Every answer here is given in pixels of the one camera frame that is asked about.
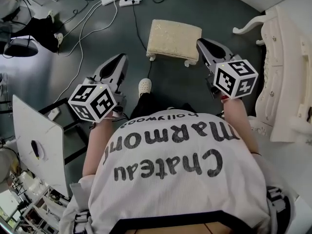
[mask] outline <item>foot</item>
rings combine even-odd
[[[62,44],[64,36],[62,33],[55,33],[54,37],[58,40],[58,48]]]
[[[52,23],[55,22],[55,13],[53,10],[50,10],[49,13],[48,13],[48,16],[50,16],[51,20],[52,20]]]
[[[144,78],[138,84],[138,97],[140,98],[144,93],[150,93],[152,90],[152,81],[148,78]]]

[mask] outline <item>concrete floor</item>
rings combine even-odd
[[[73,14],[74,9],[80,10],[84,0],[37,0],[44,3],[40,7],[31,6],[36,18],[44,18],[49,10],[59,12],[59,19],[65,21]],[[86,10],[77,15],[62,28],[66,34],[72,29],[91,8],[95,2],[90,2]],[[260,28],[243,36],[232,33],[233,27],[243,27],[250,19],[260,13],[240,0],[165,0],[163,3],[153,3],[143,0],[136,5],[137,24],[140,36],[147,45],[150,27],[153,19],[172,20],[191,24],[202,28],[202,37],[216,40],[228,46],[233,53],[247,59],[257,71],[260,71],[261,50],[256,46],[260,39]],[[114,5],[100,7],[86,23],[83,35],[90,31],[103,28],[109,24],[115,13]],[[68,54],[76,44],[81,26],[65,38],[60,54]],[[137,86],[149,72],[149,59],[141,46],[135,27],[133,8],[131,6],[118,8],[116,20],[106,30],[93,33],[82,41],[84,60],[77,79],[62,97],[69,97],[78,84],[86,76],[90,76],[95,69],[108,58],[126,53],[129,67],[121,90],[127,96],[125,113],[130,116],[138,100]],[[16,94],[35,109],[41,109],[58,97],[75,76],[81,59],[80,48],[77,47],[69,57],[61,57],[38,46],[39,53],[30,58],[4,59],[0,57],[0,73],[8,74],[8,91],[10,98]],[[188,102],[197,112],[217,114],[221,111],[221,103],[212,99],[205,77],[208,71],[199,61],[196,66],[184,67],[183,61],[175,58],[156,59],[151,70],[150,79],[153,83],[152,91],[163,106],[181,106]],[[248,112],[251,112],[256,100],[255,91],[243,99]],[[0,116],[0,136],[8,137],[14,134],[13,118]],[[71,171],[81,170],[80,162],[69,164]]]

